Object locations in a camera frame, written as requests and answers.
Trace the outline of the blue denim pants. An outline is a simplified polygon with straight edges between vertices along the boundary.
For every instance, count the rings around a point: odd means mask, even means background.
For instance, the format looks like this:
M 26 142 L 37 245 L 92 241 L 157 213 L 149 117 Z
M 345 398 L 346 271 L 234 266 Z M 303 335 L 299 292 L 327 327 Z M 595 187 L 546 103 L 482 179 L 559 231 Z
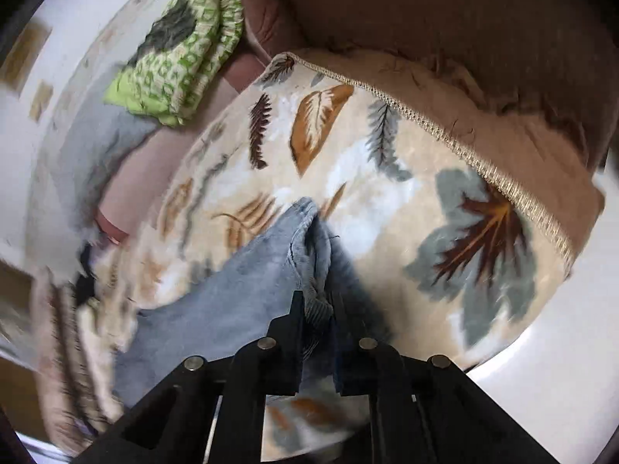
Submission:
M 131 408 L 186 357 L 234 355 L 263 337 L 272 319 L 289 313 L 297 290 L 304 295 L 306 317 L 303 393 L 333 386 L 333 355 L 328 350 L 332 295 L 341 297 L 346 311 L 361 319 L 370 336 L 392 336 L 317 205 L 301 198 L 180 300 L 140 312 L 129 350 L 115 359 L 115 395 Z

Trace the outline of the pink bed sheet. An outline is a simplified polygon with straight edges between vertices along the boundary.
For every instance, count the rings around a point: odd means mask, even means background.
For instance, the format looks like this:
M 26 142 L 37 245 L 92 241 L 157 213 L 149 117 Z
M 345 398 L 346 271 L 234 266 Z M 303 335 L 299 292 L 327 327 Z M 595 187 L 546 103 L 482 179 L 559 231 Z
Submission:
M 271 62 L 257 45 L 242 40 L 207 87 L 190 123 L 162 127 L 131 152 L 110 179 L 96 212 L 96 224 L 114 244 L 135 234 L 157 211 L 176 170 L 206 126 Z

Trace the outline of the green patterned folded cloth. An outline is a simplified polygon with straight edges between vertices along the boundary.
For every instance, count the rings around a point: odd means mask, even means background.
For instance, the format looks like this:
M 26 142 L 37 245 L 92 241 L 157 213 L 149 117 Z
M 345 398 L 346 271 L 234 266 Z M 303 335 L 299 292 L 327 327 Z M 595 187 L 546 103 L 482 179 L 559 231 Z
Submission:
M 104 101 L 165 126 L 186 124 L 244 27 L 241 0 L 171 0 Z

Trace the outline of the striped beige cushion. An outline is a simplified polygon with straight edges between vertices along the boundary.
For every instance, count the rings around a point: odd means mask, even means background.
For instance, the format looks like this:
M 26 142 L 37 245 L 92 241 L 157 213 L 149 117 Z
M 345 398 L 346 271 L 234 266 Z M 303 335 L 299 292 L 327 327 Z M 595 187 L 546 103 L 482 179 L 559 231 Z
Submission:
M 56 286 L 43 268 L 34 276 L 29 306 L 43 423 L 51 442 L 73 457 L 110 425 L 79 337 L 75 286 Z

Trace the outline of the brown fleece blanket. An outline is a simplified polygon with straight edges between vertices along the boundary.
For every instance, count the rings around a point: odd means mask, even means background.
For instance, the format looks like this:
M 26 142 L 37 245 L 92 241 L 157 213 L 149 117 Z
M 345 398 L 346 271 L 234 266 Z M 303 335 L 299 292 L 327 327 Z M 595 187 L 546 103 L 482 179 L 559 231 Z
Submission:
M 618 50 L 583 0 L 242 2 L 268 55 L 298 50 L 424 114 L 565 254 L 581 253 L 618 121 Z

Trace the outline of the cream leaf-print blanket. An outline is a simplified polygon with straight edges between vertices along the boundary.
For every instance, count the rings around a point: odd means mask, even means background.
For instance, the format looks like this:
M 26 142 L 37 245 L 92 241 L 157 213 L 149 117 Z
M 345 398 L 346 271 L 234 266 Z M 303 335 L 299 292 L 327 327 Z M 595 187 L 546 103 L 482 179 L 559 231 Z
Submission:
M 173 304 L 309 198 L 339 239 L 402 353 L 471 367 L 519 337 L 577 256 L 542 228 L 431 121 L 389 93 L 282 53 L 202 131 L 135 234 L 93 264 L 77 314 L 96 396 L 113 391 L 140 312 Z M 368 417 L 335 388 L 268 398 L 263 455 L 332 446 Z

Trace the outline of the grey quilted pillow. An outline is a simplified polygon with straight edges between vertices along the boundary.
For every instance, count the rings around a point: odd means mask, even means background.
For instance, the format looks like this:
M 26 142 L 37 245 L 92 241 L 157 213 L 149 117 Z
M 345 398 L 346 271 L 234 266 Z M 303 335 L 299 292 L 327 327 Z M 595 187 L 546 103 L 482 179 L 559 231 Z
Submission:
M 80 235 L 93 228 L 106 186 L 123 160 L 159 128 L 155 118 L 104 101 L 122 69 L 112 64 L 90 86 L 53 167 L 61 211 Z

